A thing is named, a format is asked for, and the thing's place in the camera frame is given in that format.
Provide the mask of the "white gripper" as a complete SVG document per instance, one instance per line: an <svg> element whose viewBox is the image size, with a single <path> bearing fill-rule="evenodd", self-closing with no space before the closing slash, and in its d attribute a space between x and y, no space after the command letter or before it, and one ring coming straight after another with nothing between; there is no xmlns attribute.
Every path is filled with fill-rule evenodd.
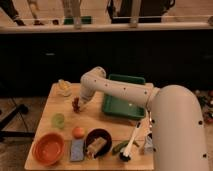
<svg viewBox="0 0 213 171"><path fill-rule="evenodd" d="M78 101L78 107L79 107L79 111L83 111L87 104L92 100L93 98L93 94L89 94L89 95L84 95L81 94L79 96L79 101Z"/></svg>

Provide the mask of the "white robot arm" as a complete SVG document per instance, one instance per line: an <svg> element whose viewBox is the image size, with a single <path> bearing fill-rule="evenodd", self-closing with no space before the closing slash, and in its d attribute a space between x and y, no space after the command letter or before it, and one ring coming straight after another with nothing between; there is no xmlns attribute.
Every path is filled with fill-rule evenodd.
<svg viewBox="0 0 213 171"><path fill-rule="evenodd" d="M84 73L80 84L81 106L100 91L151 112L154 171L210 171L202 110L189 89L114 81L101 67Z"/></svg>

